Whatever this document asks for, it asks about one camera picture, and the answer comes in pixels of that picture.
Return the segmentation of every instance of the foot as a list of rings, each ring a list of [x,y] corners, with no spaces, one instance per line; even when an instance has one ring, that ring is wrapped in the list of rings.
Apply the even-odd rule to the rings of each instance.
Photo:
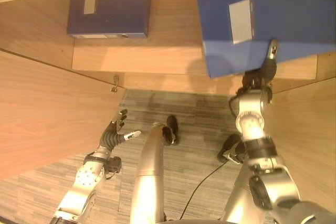
[[[171,128],[173,134],[175,135],[175,138],[173,137],[172,145],[177,145],[178,144],[177,134],[179,132],[179,127],[178,127],[179,125],[177,123],[176,116],[174,116],[174,115],[168,116],[168,118],[167,118],[167,126],[169,128]]]

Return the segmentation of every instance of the blue folder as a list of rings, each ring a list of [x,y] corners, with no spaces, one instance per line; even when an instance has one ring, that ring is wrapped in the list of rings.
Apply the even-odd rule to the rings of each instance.
[[[210,77],[259,68],[271,39],[278,62],[336,50],[336,0],[251,0],[254,37],[233,44],[229,5],[243,0],[197,0]]]

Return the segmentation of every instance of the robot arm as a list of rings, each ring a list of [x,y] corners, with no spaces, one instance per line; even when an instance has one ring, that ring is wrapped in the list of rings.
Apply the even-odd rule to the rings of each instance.
[[[121,169],[121,159],[111,157],[111,151],[120,143],[141,134],[140,131],[118,134],[124,125],[127,110],[118,113],[103,132],[97,149],[85,157],[83,165],[76,173],[76,179],[70,190],[57,207],[50,224],[84,223],[93,207],[97,191],[104,182]]]
[[[271,102],[268,82],[276,72],[278,44],[272,40],[264,65],[245,73],[238,91],[237,129],[243,135],[247,163],[253,176],[249,187],[257,207],[269,211],[278,224],[334,223],[335,215],[315,203],[301,201],[298,188],[272,138],[264,132],[262,111]]]

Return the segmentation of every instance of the wooden cabinet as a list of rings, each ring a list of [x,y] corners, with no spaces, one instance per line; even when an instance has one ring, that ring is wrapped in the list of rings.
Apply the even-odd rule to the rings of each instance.
[[[1,177],[93,148],[122,99],[123,88],[109,91],[116,73],[126,89],[232,95],[241,86],[241,75],[207,76],[196,0],[152,0],[148,39],[87,40],[66,33],[70,0],[0,2]],[[273,91],[334,77],[335,59],[279,64]]]

